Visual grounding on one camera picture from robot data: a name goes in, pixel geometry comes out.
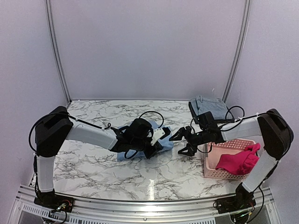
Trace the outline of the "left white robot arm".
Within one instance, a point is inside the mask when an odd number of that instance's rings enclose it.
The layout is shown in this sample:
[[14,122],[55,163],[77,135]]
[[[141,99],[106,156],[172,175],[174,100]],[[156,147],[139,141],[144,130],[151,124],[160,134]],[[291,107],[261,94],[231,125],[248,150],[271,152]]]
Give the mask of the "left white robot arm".
[[114,153],[134,150],[149,159],[163,149],[159,139],[170,131],[163,126],[154,128],[141,117],[121,128],[100,127],[71,116],[65,107],[59,106],[33,124],[29,133],[35,136],[35,145],[29,145],[35,153],[36,197],[41,204],[54,208],[60,201],[54,190],[54,160],[65,140],[96,145]]

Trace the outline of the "magenta red garment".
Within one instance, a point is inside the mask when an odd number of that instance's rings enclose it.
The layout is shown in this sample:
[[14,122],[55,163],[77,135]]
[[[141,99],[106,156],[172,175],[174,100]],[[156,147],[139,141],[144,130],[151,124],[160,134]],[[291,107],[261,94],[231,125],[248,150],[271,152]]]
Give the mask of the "magenta red garment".
[[215,169],[225,170],[232,175],[249,174],[259,160],[256,153],[260,147],[260,144],[256,143],[246,147],[244,151],[237,154],[222,154]]

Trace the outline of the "light blue shirt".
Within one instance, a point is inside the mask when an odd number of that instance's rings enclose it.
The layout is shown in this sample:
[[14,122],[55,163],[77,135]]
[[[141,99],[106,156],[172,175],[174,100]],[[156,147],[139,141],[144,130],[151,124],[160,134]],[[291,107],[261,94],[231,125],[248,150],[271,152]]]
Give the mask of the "light blue shirt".
[[[154,129],[158,128],[159,125],[154,121],[154,120],[149,120],[149,123],[152,125],[152,127]],[[159,139],[158,142],[160,143],[160,145],[162,146],[162,149],[160,151],[157,152],[157,154],[160,154],[164,151],[171,151],[174,147],[174,143],[172,141],[169,141],[171,135],[168,135],[167,137],[165,137],[164,139]],[[135,152],[134,150],[129,150],[128,151],[128,158],[125,158],[125,153],[121,152],[117,154],[117,161],[127,161],[127,160],[131,160],[134,158],[142,158],[142,159],[146,159],[146,156],[144,154],[144,152]]]

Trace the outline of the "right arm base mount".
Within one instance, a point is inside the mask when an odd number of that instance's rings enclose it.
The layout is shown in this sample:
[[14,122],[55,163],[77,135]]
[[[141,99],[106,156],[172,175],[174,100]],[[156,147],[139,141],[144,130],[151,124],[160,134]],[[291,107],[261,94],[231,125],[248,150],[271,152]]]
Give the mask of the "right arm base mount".
[[229,196],[224,198],[216,199],[213,203],[213,207],[217,209],[219,214],[234,212],[238,210],[244,210],[253,208],[256,206],[256,201],[253,196],[249,199],[242,199],[238,196]]

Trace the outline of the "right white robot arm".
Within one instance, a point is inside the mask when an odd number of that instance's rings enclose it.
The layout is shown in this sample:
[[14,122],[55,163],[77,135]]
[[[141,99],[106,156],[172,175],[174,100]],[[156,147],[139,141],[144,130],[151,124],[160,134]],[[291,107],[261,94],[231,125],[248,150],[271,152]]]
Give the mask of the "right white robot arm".
[[180,152],[192,155],[199,145],[206,143],[224,143],[235,139],[259,136],[263,149],[259,160],[246,179],[237,187],[232,197],[232,206],[241,209],[255,192],[274,172],[279,162],[286,156],[294,140],[294,133],[287,121],[277,109],[242,117],[235,122],[219,125],[211,112],[196,118],[200,131],[193,133],[190,126],[180,128],[170,137],[171,141],[186,140],[187,144]]

